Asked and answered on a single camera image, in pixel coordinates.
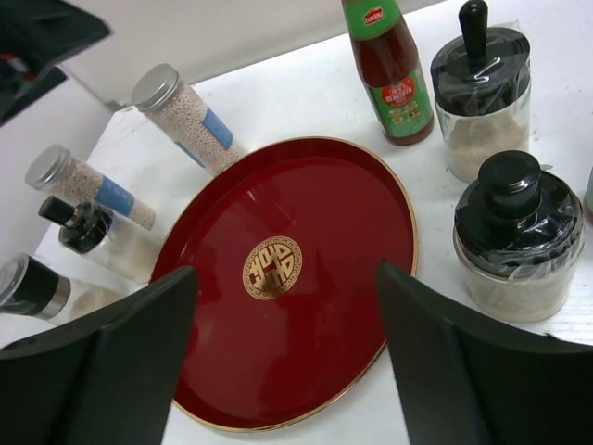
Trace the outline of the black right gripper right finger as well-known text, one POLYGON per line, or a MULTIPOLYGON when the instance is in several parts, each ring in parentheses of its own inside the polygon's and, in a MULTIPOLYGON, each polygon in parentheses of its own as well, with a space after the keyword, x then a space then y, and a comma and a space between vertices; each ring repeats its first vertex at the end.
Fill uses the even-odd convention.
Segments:
POLYGON ((383 261, 379 307, 413 444, 588 444, 592 348, 494 320, 383 261))

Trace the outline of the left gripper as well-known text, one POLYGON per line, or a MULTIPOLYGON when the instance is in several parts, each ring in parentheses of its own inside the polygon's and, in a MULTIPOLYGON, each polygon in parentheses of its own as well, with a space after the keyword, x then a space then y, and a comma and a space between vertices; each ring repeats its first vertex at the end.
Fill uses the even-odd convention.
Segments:
POLYGON ((1 123, 67 80, 59 64, 110 34, 102 19, 68 1, 3 1, 1 123))

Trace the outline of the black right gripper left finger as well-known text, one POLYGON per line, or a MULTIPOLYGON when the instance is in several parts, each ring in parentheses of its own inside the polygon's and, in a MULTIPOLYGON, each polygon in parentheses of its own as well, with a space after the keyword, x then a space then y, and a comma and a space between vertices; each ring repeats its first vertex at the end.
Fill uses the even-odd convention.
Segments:
POLYGON ((4 444, 159 444, 193 323, 184 266, 1 349, 4 444))

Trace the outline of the white bead jar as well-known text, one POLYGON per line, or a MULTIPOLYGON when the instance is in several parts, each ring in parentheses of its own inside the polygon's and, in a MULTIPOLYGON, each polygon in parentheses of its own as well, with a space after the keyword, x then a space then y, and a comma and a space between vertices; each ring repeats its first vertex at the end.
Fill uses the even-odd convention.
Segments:
POLYGON ((155 66, 138 81, 132 104, 212 175, 247 154, 212 108, 167 63, 155 66))
POLYGON ((35 190, 72 206, 86 201, 97 202, 146 230, 151 230, 156 221, 153 208, 61 145, 45 149, 32 162, 24 180, 35 190))

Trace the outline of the black-top grinder bottle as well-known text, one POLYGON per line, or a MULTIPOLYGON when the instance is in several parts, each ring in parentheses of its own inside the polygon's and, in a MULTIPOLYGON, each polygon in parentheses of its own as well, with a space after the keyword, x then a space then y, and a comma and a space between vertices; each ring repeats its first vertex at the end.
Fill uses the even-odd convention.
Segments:
POLYGON ((1 312, 60 325, 122 299, 112 289, 61 275, 20 253, 1 266, 1 312))

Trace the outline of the small black-capped powder bottle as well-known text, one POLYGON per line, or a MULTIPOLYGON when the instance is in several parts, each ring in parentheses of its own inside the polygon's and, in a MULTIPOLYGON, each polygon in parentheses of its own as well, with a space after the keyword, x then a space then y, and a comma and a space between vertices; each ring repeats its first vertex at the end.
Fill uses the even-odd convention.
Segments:
POLYGON ((101 204, 48 197, 38 215, 59 226, 59 244, 138 284, 150 280, 161 244, 144 227, 101 204))

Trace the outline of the near black-lid seasoning jar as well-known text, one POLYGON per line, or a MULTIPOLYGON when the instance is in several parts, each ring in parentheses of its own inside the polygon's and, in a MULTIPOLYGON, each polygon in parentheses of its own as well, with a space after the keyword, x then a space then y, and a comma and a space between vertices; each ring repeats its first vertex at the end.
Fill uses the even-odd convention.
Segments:
POLYGON ((554 315, 568 298, 584 244, 580 199, 527 152, 488 158, 455 208, 453 246, 465 286, 503 321, 554 315))

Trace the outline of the black-lid seasoning jar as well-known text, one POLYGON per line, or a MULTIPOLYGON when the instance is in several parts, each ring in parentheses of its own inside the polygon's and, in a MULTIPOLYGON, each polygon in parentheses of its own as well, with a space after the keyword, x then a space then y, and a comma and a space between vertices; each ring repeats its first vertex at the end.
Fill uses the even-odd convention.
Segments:
POLYGON ((503 321, 554 315, 568 298, 584 244, 580 199, 527 152, 488 158, 455 208, 453 246, 465 286, 503 321))
POLYGON ((459 11, 461 36, 444 45, 430 73, 451 172, 477 178, 489 157, 529 149, 531 45, 517 24, 490 26, 485 1, 459 11))

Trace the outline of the red round tray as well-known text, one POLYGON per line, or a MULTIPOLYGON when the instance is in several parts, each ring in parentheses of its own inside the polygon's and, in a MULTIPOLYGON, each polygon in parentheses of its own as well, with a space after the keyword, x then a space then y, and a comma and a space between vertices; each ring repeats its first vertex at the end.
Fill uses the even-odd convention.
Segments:
POLYGON ((418 253, 407 191, 369 149, 312 136, 247 155, 184 209, 152 272, 199 277, 175 405, 255 432, 334 404, 385 348, 377 266, 415 274, 418 253))

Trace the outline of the right green-label sauce bottle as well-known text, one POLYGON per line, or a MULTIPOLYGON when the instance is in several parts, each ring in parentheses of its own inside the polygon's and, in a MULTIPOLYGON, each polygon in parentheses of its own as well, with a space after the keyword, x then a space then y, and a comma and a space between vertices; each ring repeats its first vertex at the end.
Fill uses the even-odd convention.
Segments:
POLYGON ((589 212, 593 212, 593 169, 589 174, 584 202, 589 212))

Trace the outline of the green-label sauce bottle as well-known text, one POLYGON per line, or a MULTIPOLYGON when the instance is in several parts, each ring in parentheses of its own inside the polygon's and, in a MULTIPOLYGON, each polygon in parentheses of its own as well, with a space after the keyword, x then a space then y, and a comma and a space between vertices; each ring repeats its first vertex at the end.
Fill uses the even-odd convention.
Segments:
POLYGON ((593 169, 589 174, 584 202, 589 212, 593 212, 593 169))
POLYGON ((358 74, 386 139, 410 146, 434 128, 417 45, 397 2, 342 3, 358 74))

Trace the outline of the far black-lid seasoning jar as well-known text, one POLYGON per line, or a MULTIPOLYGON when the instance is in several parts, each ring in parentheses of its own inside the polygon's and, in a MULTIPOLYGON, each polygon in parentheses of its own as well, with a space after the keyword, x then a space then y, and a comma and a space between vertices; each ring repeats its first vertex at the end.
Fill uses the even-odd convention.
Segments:
POLYGON ((489 157, 529 149, 531 45, 517 24, 490 26, 485 1, 459 11, 461 36, 444 45, 430 73, 451 172, 477 178, 489 157))

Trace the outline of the left green-label sauce bottle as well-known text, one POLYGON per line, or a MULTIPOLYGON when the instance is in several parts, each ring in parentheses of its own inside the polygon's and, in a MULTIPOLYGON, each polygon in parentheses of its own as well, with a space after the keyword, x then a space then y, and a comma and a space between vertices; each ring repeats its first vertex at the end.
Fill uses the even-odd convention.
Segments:
POLYGON ((417 45, 397 2, 342 3, 358 74, 386 139, 410 146, 434 128, 417 45))

